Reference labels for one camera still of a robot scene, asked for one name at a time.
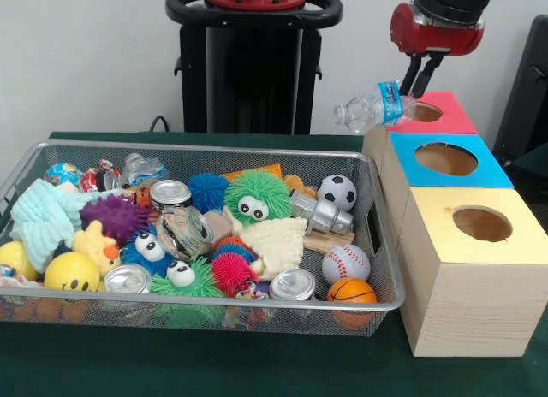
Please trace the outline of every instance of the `metal basket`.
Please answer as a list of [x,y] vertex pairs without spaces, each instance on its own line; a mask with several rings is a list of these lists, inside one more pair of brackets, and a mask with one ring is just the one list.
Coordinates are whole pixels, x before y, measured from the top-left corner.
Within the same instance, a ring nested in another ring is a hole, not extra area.
[[[186,181],[199,172],[227,173],[280,163],[285,174],[298,174],[305,184],[326,175],[347,176],[358,192],[353,209],[354,243],[369,256],[369,278],[377,304],[327,301],[275,301],[169,297],[153,294],[82,293],[0,288],[0,319],[4,321],[89,324],[102,326],[216,329],[370,336],[390,310],[404,299],[402,278],[377,170],[359,153],[233,149],[185,145],[142,145],[105,142],[48,141],[31,148],[0,187],[0,243],[9,240],[11,205],[54,163],[94,167],[101,157],[117,167],[131,152],[158,157],[170,177]],[[301,267],[317,279],[317,295],[328,285],[321,275],[322,255],[306,250]]]

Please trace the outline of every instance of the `wooden cube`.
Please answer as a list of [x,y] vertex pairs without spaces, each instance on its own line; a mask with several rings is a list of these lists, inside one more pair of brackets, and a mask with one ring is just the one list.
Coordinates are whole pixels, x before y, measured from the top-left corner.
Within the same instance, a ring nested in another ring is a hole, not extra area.
[[521,356],[548,301],[548,238],[519,194],[411,187],[397,247],[415,356]]
[[396,243],[412,186],[512,187],[474,134],[389,133],[380,179]]
[[473,123],[451,92],[428,92],[419,99],[416,117],[403,124],[377,126],[364,136],[363,153],[380,172],[388,133],[477,134]]

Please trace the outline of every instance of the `green table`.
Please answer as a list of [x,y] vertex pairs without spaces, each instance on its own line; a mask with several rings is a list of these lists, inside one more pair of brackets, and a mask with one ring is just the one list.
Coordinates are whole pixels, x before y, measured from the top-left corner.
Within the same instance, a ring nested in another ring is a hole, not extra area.
[[[54,133],[53,139],[359,151],[352,137]],[[523,358],[414,358],[369,338],[0,323],[0,395],[548,395],[548,314]]]

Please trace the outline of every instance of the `plastic water bottle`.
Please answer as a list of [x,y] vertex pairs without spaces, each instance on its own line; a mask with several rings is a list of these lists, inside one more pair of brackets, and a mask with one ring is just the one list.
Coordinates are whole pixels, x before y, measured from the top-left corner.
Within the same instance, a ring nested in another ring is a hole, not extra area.
[[335,124],[364,134],[377,125],[396,124],[403,116],[413,116],[415,106],[414,98],[400,96],[397,82],[378,83],[367,96],[358,95],[347,105],[338,105]]

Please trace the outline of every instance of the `pink spiky ball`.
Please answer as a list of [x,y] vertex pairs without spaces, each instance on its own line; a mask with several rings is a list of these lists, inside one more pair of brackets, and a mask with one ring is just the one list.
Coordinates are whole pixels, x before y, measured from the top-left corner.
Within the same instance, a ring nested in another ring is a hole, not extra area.
[[216,286],[232,297],[247,288],[249,281],[257,280],[246,259],[233,252],[219,254],[213,261],[211,272],[217,280]]
[[80,212],[82,227],[99,220],[103,234],[116,240],[120,247],[127,245],[131,237],[140,230],[148,229],[148,217],[152,209],[141,210],[124,198],[110,195],[99,198],[96,204],[88,203]]

